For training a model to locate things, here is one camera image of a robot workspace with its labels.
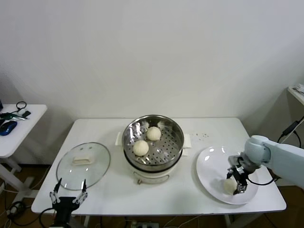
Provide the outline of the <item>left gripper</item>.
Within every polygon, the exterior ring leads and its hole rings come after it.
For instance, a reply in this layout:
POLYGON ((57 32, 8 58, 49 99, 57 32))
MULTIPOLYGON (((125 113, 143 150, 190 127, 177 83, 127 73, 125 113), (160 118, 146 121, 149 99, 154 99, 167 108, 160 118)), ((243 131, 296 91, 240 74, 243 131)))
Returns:
POLYGON ((53 191, 50 192, 49 196, 52 202, 52 209, 54 209, 56 212, 54 223, 68 224, 70 222, 72 212, 77 210, 80 204, 82 204, 88 196, 88 193, 86 191, 86 180, 82 182, 81 193, 77 196, 77 198, 58 196, 58 190, 61 186, 61 181, 62 179, 60 178, 53 191))

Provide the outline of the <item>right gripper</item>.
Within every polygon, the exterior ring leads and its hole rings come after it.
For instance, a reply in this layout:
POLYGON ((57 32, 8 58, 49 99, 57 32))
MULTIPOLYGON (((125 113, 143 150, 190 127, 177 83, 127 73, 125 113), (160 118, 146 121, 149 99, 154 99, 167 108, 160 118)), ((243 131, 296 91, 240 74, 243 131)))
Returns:
POLYGON ((244 193, 247 189, 247 178, 248 178, 248 174, 246 170, 244 170, 241 165, 236 165, 234 168, 232 167, 228 168, 226 179, 230 179, 233 176, 237 181, 237 188, 234 191, 234 195, 244 193))

